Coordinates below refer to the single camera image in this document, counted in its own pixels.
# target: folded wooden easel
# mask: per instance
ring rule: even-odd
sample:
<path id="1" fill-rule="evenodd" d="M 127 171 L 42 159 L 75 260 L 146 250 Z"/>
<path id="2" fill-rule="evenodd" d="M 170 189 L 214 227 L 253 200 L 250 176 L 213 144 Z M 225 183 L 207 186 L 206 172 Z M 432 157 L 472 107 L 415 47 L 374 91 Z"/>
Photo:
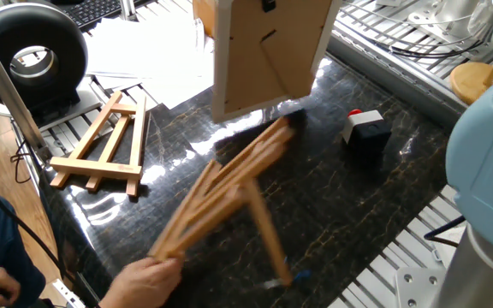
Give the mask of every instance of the folded wooden easel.
<path id="1" fill-rule="evenodd" d="M 148 255 L 159 261 L 182 256 L 187 248 L 247 204 L 275 272 L 282 284 L 289 286 L 293 277 L 285 264 L 281 243 L 255 178 L 284 153 L 284 143 L 293 134 L 288 120 L 280 118 L 225 167 L 212 160 Z"/>
<path id="2" fill-rule="evenodd" d="M 122 98 L 121 92 L 113 93 L 110 100 L 100 111 L 97 118 L 86 131 L 83 138 L 69 157 L 53 157 L 50 160 L 51 167 L 58 171 L 55 178 L 50 183 L 53 187 L 62 187 L 70 174 L 90 175 L 91 178 L 86 183 L 86 188 L 89 191 L 97 191 L 98 185 L 102 178 L 126 179 L 127 194 L 136 196 L 138 194 L 138 185 L 142 177 L 142 167 L 140 166 L 140 158 L 142 154 L 142 141 L 144 133 L 144 123 L 146 114 L 146 99 L 138 102 L 136 106 L 128 104 L 119 104 Z M 103 125 L 108 121 L 112 113 L 120 113 L 122 116 L 116 124 L 113 133 L 108 140 L 102 155 L 97 162 L 82 159 L 91 145 L 98 132 Z M 110 163 L 116 153 L 125 129 L 127 128 L 130 116 L 135 115 L 133 143 L 131 145 L 130 162 L 129 164 Z"/>

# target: round wooden stand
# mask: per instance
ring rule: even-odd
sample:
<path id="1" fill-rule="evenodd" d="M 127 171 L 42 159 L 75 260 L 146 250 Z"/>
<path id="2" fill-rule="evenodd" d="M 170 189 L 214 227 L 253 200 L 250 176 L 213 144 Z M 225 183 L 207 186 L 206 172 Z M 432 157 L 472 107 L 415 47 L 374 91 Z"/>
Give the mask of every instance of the round wooden stand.
<path id="1" fill-rule="evenodd" d="M 493 65 L 468 62 L 458 65 L 450 74 L 455 95 L 466 104 L 473 104 L 493 85 Z"/>

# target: light blue cover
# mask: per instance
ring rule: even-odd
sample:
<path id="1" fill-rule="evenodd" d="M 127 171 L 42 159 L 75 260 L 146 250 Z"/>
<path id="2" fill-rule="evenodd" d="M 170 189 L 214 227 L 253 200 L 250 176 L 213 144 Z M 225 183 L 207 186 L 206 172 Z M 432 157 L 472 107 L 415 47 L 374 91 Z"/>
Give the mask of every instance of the light blue cover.
<path id="1" fill-rule="evenodd" d="M 493 86 L 456 123 L 446 176 L 461 213 L 493 244 Z"/>

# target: picture frame back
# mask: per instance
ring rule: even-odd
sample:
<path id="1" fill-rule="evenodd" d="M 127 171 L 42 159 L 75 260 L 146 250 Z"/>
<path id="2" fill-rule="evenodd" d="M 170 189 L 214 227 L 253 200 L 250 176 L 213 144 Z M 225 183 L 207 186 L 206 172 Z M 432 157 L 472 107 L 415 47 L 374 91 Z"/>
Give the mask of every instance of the picture frame back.
<path id="1" fill-rule="evenodd" d="M 212 120 L 311 93 L 342 0 L 193 0 L 216 42 Z"/>

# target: metal pole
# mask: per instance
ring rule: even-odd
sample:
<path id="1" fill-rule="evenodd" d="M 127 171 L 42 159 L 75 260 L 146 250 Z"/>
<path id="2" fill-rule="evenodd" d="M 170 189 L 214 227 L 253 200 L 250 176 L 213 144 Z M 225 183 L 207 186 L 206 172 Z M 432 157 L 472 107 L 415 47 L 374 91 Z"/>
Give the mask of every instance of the metal pole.
<path id="1" fill-rule="evenodd" d="M 22 131 L 24 139 L 37 153 L 38 157 L 44 162 L 51 158 L 47 144 L 41 137 L 37 125 L 33 121 L 30 111 L 26 108 L 22 98 L 16 91 L 9 76 L 5 72 L 3 65 L 0 63 L 0 98 L 9 109 L 10 114 L 16 121 L 16 124 Z"/>
<path id="2" fill-rule="evenodd" d="M 138 21 L 134 0 L 119 0 L 121 3 L 121 18 L 124 21 Z"/>

